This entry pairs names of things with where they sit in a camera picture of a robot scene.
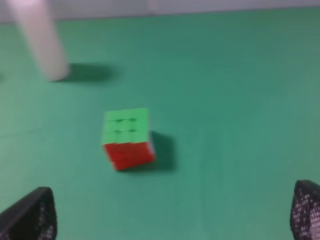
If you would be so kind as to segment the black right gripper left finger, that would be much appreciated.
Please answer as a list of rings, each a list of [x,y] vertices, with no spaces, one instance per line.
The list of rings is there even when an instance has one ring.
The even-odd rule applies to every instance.
[[[58,218],[53,191],[38,187],[0,213],[2,240],[55,240]]]

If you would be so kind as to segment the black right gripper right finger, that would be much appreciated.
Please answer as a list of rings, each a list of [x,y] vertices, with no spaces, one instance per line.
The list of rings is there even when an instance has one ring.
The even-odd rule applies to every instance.
[[[320,238],[320,186],[297,180],[290,209],[290,230],[295,240]]]

